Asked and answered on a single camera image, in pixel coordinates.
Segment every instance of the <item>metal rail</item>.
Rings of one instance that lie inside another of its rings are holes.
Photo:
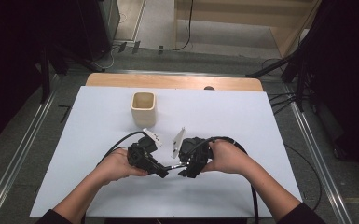
[[[39,108],[36,111],[36,114],[28,127],[27,132],[23,136],[19,147],[16,150],[16,153],[14,154],[13,158],[11,159],[11,162],[9,166],[7,167],[4,175],[2,176],[0,180],[0,209],[2,207],[2,204],[4,203],[10,188],[12,187],[14,180],[16,179],[17,174],[20,171],[20,168],[28,154],[28,151],[39,131],[39,128],[41,124],[43,123],[43,120],[45,119],[46,114],[48,113],[48,110],[51,106],[51,103],[55,97],[56,90],[58,88],[58,84],[60,82],[60,77],[56,74],[52,79],[52,91],[48,99],[39,106]]]
[[[291,92],[287,86],[285,86],[287,92]],[[321,178],[321,181],[324,185],[326,195],[332,205],[333,211],[336,214],[337,221],[340,224],[352,224],[351,216],[345,206],[345,203],[339,193],[338,187],[334,182],[333,176],[330,174],[330,171],[327,167],[327,164],[324,161],[324,156],[319,149],[315,138],[311,132],[311,128],[307,122],[306,116],[304,113],[301,113],[296,103],[291,104],[292,110],[295,114],[298,126],[304,136],[307,147],[312,156],[312,160],[315,164],[316,171]]]

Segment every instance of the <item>white plastic piece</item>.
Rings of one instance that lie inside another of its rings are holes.
[[[144,128],[143,131],[144,131],[144,133],[147,134],[147,136],[149,136],[151,139],[153,139],[153,141],[155,141],[155,143],[156,143],[157,145],[159,145],[159,147],[162,146],[162,142],[161,142],[161,140],[159,140],[159,136],[158,136],[158,135],[156,135],[155,133],[150,132],[150,131],[149,131],[148,129],[146,129],[146,128]]]
[[[180,147],[182,146],[183,139],[185,138],[186,127],[183,127],[178,135],[173,139],[173,158],[179,154]]]

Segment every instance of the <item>person's left hand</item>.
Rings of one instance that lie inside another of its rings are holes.
[[[147,171],[129,165],[127,150],[119,148],[107,156],[93,171],[104,184],[130,175],[145,176]]]

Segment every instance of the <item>black stand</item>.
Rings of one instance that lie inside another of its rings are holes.
[[[258,72],[255,72],[253,74],[249,74],[249,75],[246,75],[246,77],[253,77],[253,78],[258,78],[258,77],[262,77],[264,75],[266,75],[268,72],[270,71],[273,71],[287,63],[290,63],[293,58],[294,58],[294,54],[290,54],[289,56],[287,56],[286,58],[283,58],[283,59],[280,59],[278,62],[276,63],[273,63],[272,65],[269,65],[267,67],[265,67],[264,69],[261,69],[260,71]]]
[[[48,63],[54,67],[57,74],[66,75],[68,72],[68,65],[62,56],[73,59],[75,62],[83,65],[91,72],[104,72],[98,70],[93,64],[86,62],[84,59],[75,55],[70,50],[58,45],[58,44],[45,44],[41,50],[40,65],[42,71],[42,99],[41,104],[45,103],[50,95],[50,74],[48,69]]]

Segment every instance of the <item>black wire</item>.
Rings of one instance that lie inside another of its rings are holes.
[[[187,39],[187,42],[185,43],[185,45],[183,47],[181,47],[180,49],[150,49],[150,48],[140,48],[140,49],[178,51],[178,50],[182,50],[185,47],[187,47],[188,43],[190,42],[190,38],[191,38],[191,20],[192,20],[192,17],[193,17],[193,5],[194,5],[194,0],[191,0],[190,16],[188,18],[188,39]]]
[[[124,140],[126,140],[127,138],[133,136],[133,135],[136,135],[138,133],[142,133],[144,136],[146,136],[146,133],[145,132],[133,132],[133,133],[129,133],[127,134],[126,136],[124,136],[123,138],[121,138],[117,143],[115,143],[107,152],[106,154],[103,156],[103,158],[100,160],[100,162],[98,162],[98,164],[100,164],[107,156],[110,155],[110,153],[112,153],[114,150],[120,148],[120,147],[117,147],[120,143],[122,143]]]
[[[185,26],[186,26],[186,30],[187,30],[187,32],[190,34],[190,30],[188,29],[188,27],[187,27],[187,21],[185,21]],[[193,49],[193,43],[191,43],[191,42],[189,42],[189,44],[191,44],[191,48],[190,48],[190,50],[192,50]]]
[[[229,137],[221,137],[221,136],[217,136],[217,137],[210,137],[207,138],[201,142],[199,142],[197,145],[195,145],[193,148],[191,148],[187,155],[191,155],[193,154],[193,152],[200,146],[207,144],[209,142],[214,142],[217,139],[222,139],[225,140],[227,142],[230,142],[231,144],[233,144],[235,147],[239,148],[243,153],[245,153],[246,155],[248,154],[245,150],[245,148],[243,148],[243,146],[240,145],[240,143],[238,143],[237,141],[235,141],[232,138]],[[255,213],[255,224],[258,224],[258,220],[259,220],[259,216],[258,216],[258,204],[257,204],[257,195],[256,195],[256,191],[255,188],[251,185],[251,190],[252,190],[252,198],[253,198],[253,203],[254,203],[254,213]]]
[[[271,95],[277,95],[277,96],[283,96],[283,95],[293,95],[295,94],[295,92],[288,92],[288,93],[270,93],[270,94],[267,94],[269,96]]]
[[[281,60],[281,59],[278,59],[278,58],[271,58],[271,59],[267,59],[267,60],[265,60],[262,64],[261,64],[261,70],[263,70],[264,69],[264,64],[266,63],[266,62],[268,62],[268,61],[271,61],[271,60]]]
[[[278,110],[276,110],[274,112],[274,116],[277,115],[279,112],[283,111],[287,106],[289,106],[290,104],[292,104],[293,101],[290,101],[289,103],[287,103],[286,105],[282,106],[281,108],[279,108]]]
[[[286,143],[283,143],[286,147],[292,149],[294,152],[296,152],[296,154],[298,156],[300,156],[304,161],[307,162],[307,164],[310,166],[310,168],[313,170],[313,172],[316,175],[316,178],[318,179],[318,184],[319,184],[319,197],[318,200],[316,201],[316,205],[313,206],[312,211],[315,211],[316,208],[319,206],[321,200],[322,200],[322,182],[321,182],[321,178],[319,177],[318,173],[316,172],[315,168],[313,168],[313,166],[311,165],[311,163],[303,156],[301,155],[301,153],[299,153],[297,150],[295,150],[294,148],[290,147],[289,145],[287,145]]]
[[[279,97],[281,97],[281,95],[276,95],[276,96],[272,97],[271,99],[269,99],[269,101],[273,101],[273,100],[275,100],[276,98],[279,98]]]
[[[193,5],[194,5],[194,0],[191,0],[190,17],[188,18],[188,39],[187,39],[187,42],[183,47],[181,47],[180,49],[176,49],[176,50],[184,49],[185,47],[187,47],[188,42],[190,42],[190,37],[191,37],[191,18],[193,16]]]
[[[280,102],[273,103],[273,104],[271,104],[271,107],[273,108],[273,107],[275,107],[275,106],[277,106],[277,105],[284,104],[284,103],[286,103],[286,102],[288,102],[288,101],[289,101],[290,103],[292,103],[292,102],[294,101],[294,99],[291,97],[291,98],[282,100],[282,101],[280,101]]]
[[[298,41],[297,41],[297,47],[300,47],[300,44],[301,44],[301,35],[298,37]]]

